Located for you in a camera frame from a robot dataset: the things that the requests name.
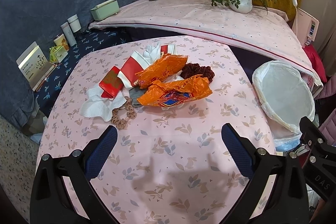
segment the white bottle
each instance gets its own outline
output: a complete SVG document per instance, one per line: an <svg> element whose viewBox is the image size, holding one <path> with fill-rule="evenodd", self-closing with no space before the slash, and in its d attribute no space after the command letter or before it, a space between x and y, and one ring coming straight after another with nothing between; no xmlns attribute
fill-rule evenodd
<svg viewBox="0 0 336 224"><path fill-rule="evenodd" d="M77 42L76 42L76 39L71 31L71 28L69 26L69 23L68 22L65 22L64 24L61 25L61 28L62 28L62 31L70 45L70 47L72 47L73 45L75 45Z"/></svg>

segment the green box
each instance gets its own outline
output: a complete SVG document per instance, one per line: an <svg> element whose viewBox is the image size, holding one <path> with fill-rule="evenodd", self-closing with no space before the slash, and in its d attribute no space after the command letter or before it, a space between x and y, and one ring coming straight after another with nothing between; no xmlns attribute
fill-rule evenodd
<svg viewBox="0 0 336 224"><path fill-rule="evenodd" d="M103 20L120 11L117 0L108 0L90 10L95 20Z"/></svg>

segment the white ceramic pot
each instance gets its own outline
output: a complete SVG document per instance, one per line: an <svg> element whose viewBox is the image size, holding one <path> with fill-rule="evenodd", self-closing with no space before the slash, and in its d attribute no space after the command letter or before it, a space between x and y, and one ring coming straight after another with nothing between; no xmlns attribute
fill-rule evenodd
<svg viewBox="0 0 336 224"><path fill-rule="evenodd" d="M230 2L230 7L232 10L241 13L241 14L247 14L252 10L252 0L239 0L240 4L238 5L238 8Z"/></svg>

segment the beige curtain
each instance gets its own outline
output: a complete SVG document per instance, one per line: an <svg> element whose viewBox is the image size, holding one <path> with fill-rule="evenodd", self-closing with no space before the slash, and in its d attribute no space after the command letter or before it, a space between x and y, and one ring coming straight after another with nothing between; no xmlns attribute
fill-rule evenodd
<svg viewBox="0 0 336 224"><path fill-rule="evenodd" d="M302 0L300 8L320 22L313 46L331 76L336 73L336 0Z"/></svg>

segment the orange plastic wrapper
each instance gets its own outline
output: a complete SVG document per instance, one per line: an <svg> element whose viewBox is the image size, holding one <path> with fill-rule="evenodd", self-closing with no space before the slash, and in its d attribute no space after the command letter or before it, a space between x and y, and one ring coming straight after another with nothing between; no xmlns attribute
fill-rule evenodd
<svg viewBox="0 0 336 224"><path fill-rule="evenodd" d="M155 80L138 101L142 105L171 107L205 98L212 94L212 90L208 78L200 76L170 83Z"/></svg>
<svg viewBox="0 0 336 224"><path fill-rule="evenodd" d="M154 64L135 75L139 77L139 86L141 89L148 88L155 80L164 79L178 73L187 63L186 55L165 54Z"/></svg>

